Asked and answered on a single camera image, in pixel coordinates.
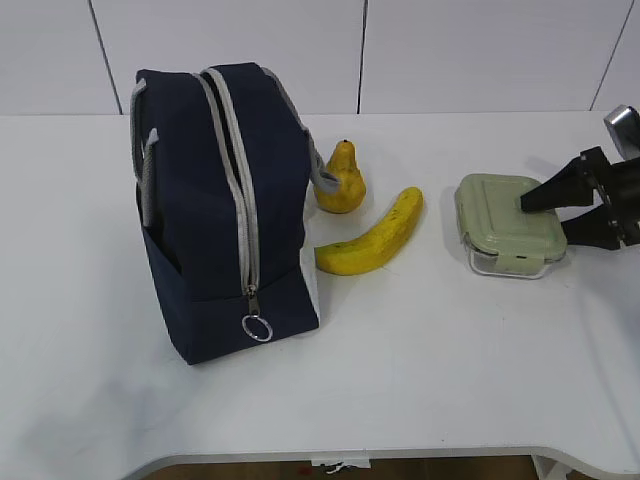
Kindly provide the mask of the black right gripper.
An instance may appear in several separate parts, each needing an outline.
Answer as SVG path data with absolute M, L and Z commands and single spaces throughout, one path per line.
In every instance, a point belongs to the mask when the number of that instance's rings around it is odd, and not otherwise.
M 619 250 L 639 243 L 639 158 L 610 164 L 597 146 L 582 151 L 545 183 L 520 197 L 522 211 L 602 204 L 561 223 L 569 245 Z

